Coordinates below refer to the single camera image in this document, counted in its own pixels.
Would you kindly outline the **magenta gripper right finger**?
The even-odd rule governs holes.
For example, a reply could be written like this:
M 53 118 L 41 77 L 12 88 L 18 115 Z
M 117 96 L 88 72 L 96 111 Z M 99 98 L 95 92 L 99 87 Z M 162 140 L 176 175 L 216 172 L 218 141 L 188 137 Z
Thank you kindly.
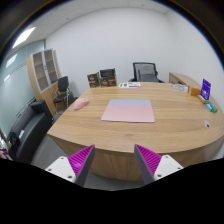
M 141 170 L 144 183 L 150 184 L 154 182 L 154 174 L 161 161 L 161 156 L 138 144 L 134 146 L 134 155 Z

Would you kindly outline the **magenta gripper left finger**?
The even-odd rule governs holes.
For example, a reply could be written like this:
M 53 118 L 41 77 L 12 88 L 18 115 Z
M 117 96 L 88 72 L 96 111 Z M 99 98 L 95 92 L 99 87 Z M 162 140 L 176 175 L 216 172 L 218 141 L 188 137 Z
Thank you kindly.
M 76 185 L 84 186 L 94 157 L 94 145 L 90 145 L 68 157 L 69 164 L 76 175 Z

